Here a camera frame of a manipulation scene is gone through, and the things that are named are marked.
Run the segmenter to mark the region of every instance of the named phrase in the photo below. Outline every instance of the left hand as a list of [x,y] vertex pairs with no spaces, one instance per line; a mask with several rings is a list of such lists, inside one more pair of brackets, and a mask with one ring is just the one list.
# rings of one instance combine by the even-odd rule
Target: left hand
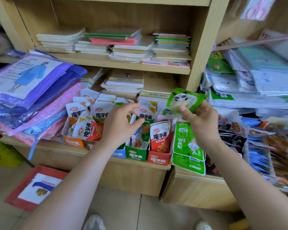
[[141,104],[138,103],[116,105],[104,122],[101,141],[112,145],[115,149],[125,143],[144,123],[143,118],[136,120],[133,124],[128,123],[127,115],[131,113],[138,115],[137,108],[139,107],[141,107]]

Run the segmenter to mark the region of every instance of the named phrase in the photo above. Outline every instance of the gray shoe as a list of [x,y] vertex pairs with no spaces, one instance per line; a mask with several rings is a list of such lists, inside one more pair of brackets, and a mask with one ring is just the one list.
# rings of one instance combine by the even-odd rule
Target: gray shoe
[[83,230],[106,230],[106,227],[99,215],[91,215],[86,221]]

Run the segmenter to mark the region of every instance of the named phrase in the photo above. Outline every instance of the right hand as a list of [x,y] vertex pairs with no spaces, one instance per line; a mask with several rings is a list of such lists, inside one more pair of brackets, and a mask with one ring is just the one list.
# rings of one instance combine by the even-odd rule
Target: right hand
[[189,121],[200,148],[205,150],[210,144],[222,142],[218,130],[218,112],[206,100],[193,111],[196,116],[184,106],[180,106],[179,110],[182,119]]

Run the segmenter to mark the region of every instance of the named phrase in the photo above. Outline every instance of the forearm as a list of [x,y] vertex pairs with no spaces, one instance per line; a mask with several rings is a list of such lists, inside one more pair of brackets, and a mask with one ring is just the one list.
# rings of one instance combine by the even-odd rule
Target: forearm
[[222,141],[204,149],[254,229],[288,229],[288,197]]
[[115,148],[96,143],[24,223],[22,230],[80,229]]

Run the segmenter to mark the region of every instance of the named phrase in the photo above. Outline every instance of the red notebook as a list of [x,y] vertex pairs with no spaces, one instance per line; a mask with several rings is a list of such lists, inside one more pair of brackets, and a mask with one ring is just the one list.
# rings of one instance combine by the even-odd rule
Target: red notebook
[[37,165],[4,202],[25,211],[34,211],[67,174],[67,172]]

